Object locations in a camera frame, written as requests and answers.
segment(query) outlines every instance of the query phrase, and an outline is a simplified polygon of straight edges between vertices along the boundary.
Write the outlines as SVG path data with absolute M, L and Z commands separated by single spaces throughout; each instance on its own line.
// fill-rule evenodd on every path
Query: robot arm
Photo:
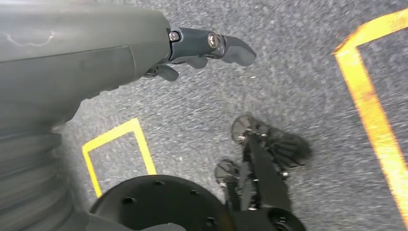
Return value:
M 250 65 L 254 51 L 211 31 L 171 28 L 158 11 L 79 1 L 0 3 L 0 227 L 128 231 L 82 211 L 60 170 L 51 129 L 104 90 L 207 59 Z M 151 228 L 155 231 L 161 227 Z M 166 230 L 183 230 L 178 226 Z

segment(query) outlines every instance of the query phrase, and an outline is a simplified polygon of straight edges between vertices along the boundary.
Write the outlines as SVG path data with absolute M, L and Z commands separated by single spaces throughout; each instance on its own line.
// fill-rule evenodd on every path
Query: scratch mark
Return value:
M 26 46 L 33 46 L 33 47 L 42 47 L 47 45 L 53 38 L 54 38 L 54 31 L 51 31 L 51 35 L 48 37 L 47 41 L 43 42 L 43 43 L 32 43 L 32 42 L 28 42 L 28 43 L 19 43 L 17 41 L 15 41 L 12 36 L 10 34 L 4 33 L 2 32 L 2 34 L 4 34 L 7 37 L 7 40 L 12 42 L 13 44 L 19 46 L 19 47 L 26 47 Z

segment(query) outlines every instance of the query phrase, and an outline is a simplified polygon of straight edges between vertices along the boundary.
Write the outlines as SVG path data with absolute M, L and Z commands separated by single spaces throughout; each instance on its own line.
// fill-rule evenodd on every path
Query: gray plastic casing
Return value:
M 52 128 L 168 57 L 169 29 L 124 5 L 0 2 L 0 230 L 129 230 L 77 205 Z

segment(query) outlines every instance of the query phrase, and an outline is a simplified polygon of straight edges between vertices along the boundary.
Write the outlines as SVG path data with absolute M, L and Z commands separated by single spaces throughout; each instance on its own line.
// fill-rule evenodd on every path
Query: screw head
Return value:
M 180 39 L 180 35 L 176 31 L 170 32 L 170 34 L 168 34 L 168 37 L 172 42 L 176 42 Z
M 217 48 L 218 47 L 218 38 L 217 35 L 214 33 L 209 33 L 208 34 L 208 45 L 210 45 L 211 48 Z

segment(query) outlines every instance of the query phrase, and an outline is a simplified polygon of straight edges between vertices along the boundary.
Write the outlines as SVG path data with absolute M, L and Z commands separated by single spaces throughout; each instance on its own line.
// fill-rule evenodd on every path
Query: yellow floor marking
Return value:
M 407 27 L 408 9 L 384 15 L 360 26 L 334 55 L 408 230 L 407 164 L 357 49 L 358 45 Z
M 85 163 L 89 172 L 90 179 L 95 189 L 96 196 L 99 198 L 102 195 L 101 188 L 99 186 L 98 178 L 96 177 L 95 170 L 93 168 L 92 161 L 89 157 L 89 152 L 93 149 L 100 147 L 116 138 L 119 138 L 129 132 L 134 132 L 136 140 L 139 145 L 141 155 L 143 157 L 144 164 L 149 175 L 155 175 L 156 169 L 153 164 L 152 157 L 150 156 L 149 148 L 147 147 L 146 140 L 141 130 L 139 120 L 137 118 L 132 119 L 96 138 L 89 141 L 82 146 L 82 154 L 84 155 Z

